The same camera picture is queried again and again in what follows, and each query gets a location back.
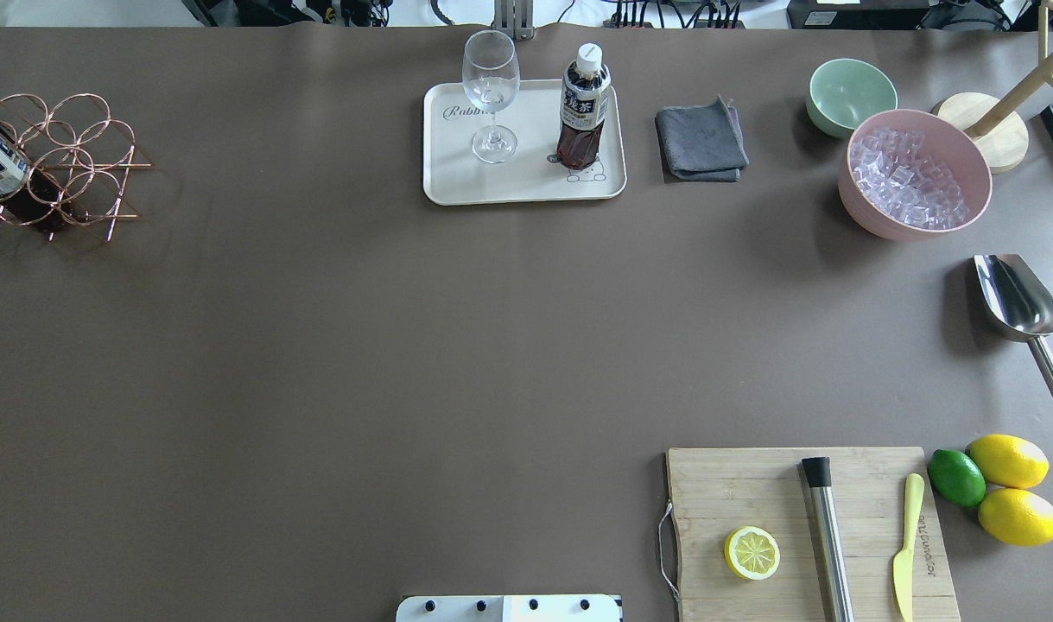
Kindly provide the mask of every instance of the cutting board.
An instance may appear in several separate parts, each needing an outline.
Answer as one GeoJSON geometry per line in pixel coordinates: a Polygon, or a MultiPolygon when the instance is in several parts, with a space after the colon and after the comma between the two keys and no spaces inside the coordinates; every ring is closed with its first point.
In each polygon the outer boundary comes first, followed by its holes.
{"type": "MultiPolygon", "coordinates": [[[[669,491],[676,525],[680,622],[826,622],[824,571],[811,535],[802,458],[829,456],[834,503],[855,619],[900,622],[891,558],[901,547],[902,488],[926,477],[920,447],[672,448],[669,491]],[[762,581],[735,576],[724,539],[743,524],[779,543],[779,570],[762,581]]],[[[959,621],[933,490],[926,484],[914,547],[914,621],[959,621]]]]}

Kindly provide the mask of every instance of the brown table surface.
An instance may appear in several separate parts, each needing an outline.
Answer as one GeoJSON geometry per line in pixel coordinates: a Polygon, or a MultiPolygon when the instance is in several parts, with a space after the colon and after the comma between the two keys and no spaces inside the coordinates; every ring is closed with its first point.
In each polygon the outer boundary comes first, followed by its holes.
{"type": "MultiPolygon", "coordinates": [[[[543,27],[523,78],[605,49],[625,190],[444,208],[421,102],[474,31],[0,28],[0,94],[101,94],[158,164],[110,244],[0,235],[0,621],[388,621],[409,595],[552,591],[671,620],[672,446],[1016,434],[1053,503],[1053,402],[969,280],[972,255],[1019,253],[1053,294],[1053,92],[1019,108],[1028,157],[988,213],[928,243],[847,216],[845,142],[803,111],[836,56],[905,107],[1000,96],[1034,35],[543,27]],[[653,114],[717,94],[752,165],[673,182],[653,114]]],[[[1053,620],[1053,543],[940,505],[965,619],[1053,620]]]]}

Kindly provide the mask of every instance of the wooden pole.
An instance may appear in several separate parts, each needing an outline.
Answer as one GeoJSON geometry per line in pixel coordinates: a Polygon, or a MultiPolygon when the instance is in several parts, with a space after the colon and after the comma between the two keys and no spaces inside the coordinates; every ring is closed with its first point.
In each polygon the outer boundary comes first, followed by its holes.
{"type": "Polygon", "coordinates": [[[994,129],[1005,118],[1007,118],[1007,115],[1017,109],[1022,102],[1027,101],[1029,96],[1035,94],[1035,92],[1040,88],[1052,76],[1053,52],[1048,56],[1048,58],[1041,60],[1036,68],[1029,72],[1029,74],[1021,79],[1021,82],[1018,82],[1016,86],[1013,86],[1007,96],[999,99],[998,103],[993,105],[991,109],[988,111],[988,114],[985,114],[984,118],[979,119],[979,121],[969,127],[966,133],[972,138],[985,137],[986,134],[994,129]]]}

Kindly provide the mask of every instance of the lemon slice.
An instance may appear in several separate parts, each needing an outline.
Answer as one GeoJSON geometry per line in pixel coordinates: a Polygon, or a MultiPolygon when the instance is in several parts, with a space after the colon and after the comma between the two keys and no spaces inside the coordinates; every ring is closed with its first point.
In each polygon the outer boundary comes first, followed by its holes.
{"type": "Polygon", "coordinates": [[[768,579],[779,567],[779,544],[763,528],[735,528],[727,538],[727,566],[742,579],[768,579]]]}

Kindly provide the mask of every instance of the yellow knife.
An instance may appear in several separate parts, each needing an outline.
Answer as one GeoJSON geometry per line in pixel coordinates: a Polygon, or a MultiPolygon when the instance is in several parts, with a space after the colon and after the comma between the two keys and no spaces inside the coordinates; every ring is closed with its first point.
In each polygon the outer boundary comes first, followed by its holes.
{"type": "Polygon", "coordinates": [[[898,611],[906,622],[914,622],[914,540],[917,535],[917,517],[921,514],[921,496],[926,493],[926,482],[921,476],[912,473],[907,476],[907,499],[901,514],[901,550],[894,555],[891,566],[894,570],[894,599],[898,601],[898,611]]]}

